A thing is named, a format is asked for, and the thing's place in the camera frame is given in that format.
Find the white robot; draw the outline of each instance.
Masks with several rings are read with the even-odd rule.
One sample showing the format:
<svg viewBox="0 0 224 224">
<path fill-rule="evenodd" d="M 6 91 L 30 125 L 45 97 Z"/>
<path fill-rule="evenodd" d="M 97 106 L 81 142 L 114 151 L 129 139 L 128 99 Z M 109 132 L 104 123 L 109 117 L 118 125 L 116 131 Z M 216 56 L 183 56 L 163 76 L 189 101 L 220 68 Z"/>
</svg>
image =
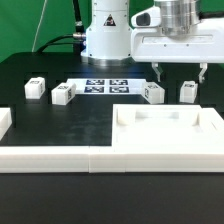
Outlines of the white robot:
<svg viewBox="0 0 224 224">
<path fill-rule="evenodd" d="M 86 31 L 83 62 L 123 65 L 131 60 L 129 0 L 92 0 L 92 23 Z"/>
<path fill-rule="evenodd" d="M 154 0 L 132 17 L 131 54 L 151 62 L 160 81 L 160 62 L 200 63 L 203 82 L 207 63 L 224 63 L 223 12 L 201 13 L 200 0 Z"/>
</svg>

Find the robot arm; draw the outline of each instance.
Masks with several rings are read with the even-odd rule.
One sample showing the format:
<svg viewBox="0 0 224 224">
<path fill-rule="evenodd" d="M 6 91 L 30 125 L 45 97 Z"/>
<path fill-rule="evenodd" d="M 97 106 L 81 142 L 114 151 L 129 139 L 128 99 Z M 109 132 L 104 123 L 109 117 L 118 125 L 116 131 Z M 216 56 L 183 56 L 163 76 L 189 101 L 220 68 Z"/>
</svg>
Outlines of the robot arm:
<svg viewBox="0 0 224 224">
<path fill-rule="evenodd" d="M 201 19 L 200 0 L 154 0 L 155 6 L 132 18 L 131 53 L 135 61 L 158 63 L 224 63 L 224 18 Z"/>
</svg>

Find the green screen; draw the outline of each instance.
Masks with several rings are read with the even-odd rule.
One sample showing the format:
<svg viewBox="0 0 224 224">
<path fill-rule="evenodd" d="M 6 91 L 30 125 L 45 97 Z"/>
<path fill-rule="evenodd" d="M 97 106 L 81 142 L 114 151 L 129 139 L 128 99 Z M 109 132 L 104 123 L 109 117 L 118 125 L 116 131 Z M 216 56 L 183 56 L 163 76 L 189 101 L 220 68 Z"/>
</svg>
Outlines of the green screen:
<svg viewBox="0 0 224 224">
<path fill-rule="evenodd" d="M 0 1 L 0 61 L 17 52 L 31 52 L 45 0 Z M 91 0 L 79 0 L 85 28 L 91 23 Z M 202 0 L 202 11 L 224 10 L 223 0 Z M 153 5 L 152 0 L 130 0 L 130 17 Z M 48 0 L 35 50 L 50 39 L 74 32 L 72 0 Z M 72 51 L 71 46 L 48 51 Z"/>
</svg>

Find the white foam block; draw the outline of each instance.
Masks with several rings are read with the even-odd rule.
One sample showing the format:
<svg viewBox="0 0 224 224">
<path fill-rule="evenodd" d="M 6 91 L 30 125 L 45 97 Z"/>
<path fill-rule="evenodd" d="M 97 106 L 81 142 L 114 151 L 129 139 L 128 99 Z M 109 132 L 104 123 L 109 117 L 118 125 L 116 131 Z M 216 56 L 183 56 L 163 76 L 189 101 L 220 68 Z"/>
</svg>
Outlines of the white foam block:
<svg viewBox="0 0 224 224">
<path fill-rule="evenodd" d="M 180 90 L 180 102 L 194 103 L 197 96 L 198 84 L 194 81 L 186 81 Z"/>
<path fill-rule="evenodd" d="M 26 99 L 40 99 L 45 91 L 45 79 L 32 78 L 25 85 Z"/>
<path fill-rule="evenodd" d="M 52 104 L 67 105 L 75 97 L 75 83 L 61 83 L 51 91 Z"/>
<path fill-rule="evenodd" d="M 165 90 L 155 82 L 144 82 L 141 94 L 150 104 L 164 103 Z"/>
<path fill-rule="evenodd" d="M 0 141 L 12 124 L 10 108 L 0 108 Z"/>
</svg>

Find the black tabletop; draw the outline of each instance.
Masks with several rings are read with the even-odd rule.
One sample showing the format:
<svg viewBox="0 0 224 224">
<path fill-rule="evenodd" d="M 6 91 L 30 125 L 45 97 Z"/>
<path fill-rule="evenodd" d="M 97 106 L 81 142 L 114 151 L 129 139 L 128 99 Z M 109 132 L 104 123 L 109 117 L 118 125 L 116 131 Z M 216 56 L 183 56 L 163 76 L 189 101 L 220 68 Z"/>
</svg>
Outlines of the black tabletop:
<svg viewBox="0 0 224 224">
<path fill-rule="evenodd" d="M 165 104 L 180 104 L 184 81 L 197 80 L 199 64 L 162 64 L 158 83 L 166 90 Z M 24 85 L 44 77 L 46 92 L 40 100 L 26 100 Z M 68 78 L 125 78 L 156 81 L 149 63 L 123 67 L 97 67 L 80 63 L 67 53 L 20 53 L 0 64 L 0 106 L 12 109 L 13 125 L 0 145 L 5 146 L 110 146 L 113 104 L 147 104 L 140 95 L 76 95 L 67 106 L 52 105 L 51 90 Z M 199 85 L 195 104 L 224 112 L 224 70 L 210 65 Z"/>
<path fill-rule="evenodd" d="M 165 104 L 179 104 L 184 81 L 197 64 L 162 64 Z M 24 84 L 45 77 L 40 101 L 25 100 Z M 72 54 L 20 53 L 0 64 L 0 105 L 12 108 L 3 146 L 111 144 L 113 104 L 147 104 L 138 95 L 77 95 L 66 107 L 51 104 L 50 91 L 67 78 L 146 78 L 150 64 L 99 68 Z M 210 65 L 195 104 L 224 115 L 224 70 Z M 0 174 L 2 224 L 222 224 L 222 173 Z"/>
</svg>

